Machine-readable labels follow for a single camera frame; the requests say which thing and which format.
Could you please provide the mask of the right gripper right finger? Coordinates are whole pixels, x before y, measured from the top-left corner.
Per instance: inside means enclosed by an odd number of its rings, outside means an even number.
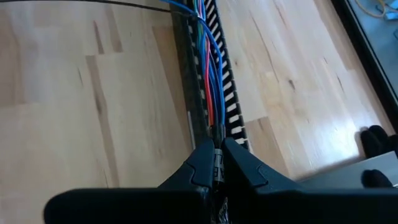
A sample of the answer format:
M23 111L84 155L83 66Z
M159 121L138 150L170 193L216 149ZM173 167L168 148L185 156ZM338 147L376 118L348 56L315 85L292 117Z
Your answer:
M309 189L263 163L232 138L222 143L232 223L397 224L393 189Z

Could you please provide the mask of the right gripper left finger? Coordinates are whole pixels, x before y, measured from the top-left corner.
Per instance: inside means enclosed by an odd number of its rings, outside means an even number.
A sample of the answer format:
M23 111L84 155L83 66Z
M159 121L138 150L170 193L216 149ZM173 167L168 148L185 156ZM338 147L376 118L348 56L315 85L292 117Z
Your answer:
M45 223L210 223L215 146L203 141L153 188L73 189L52 197Z

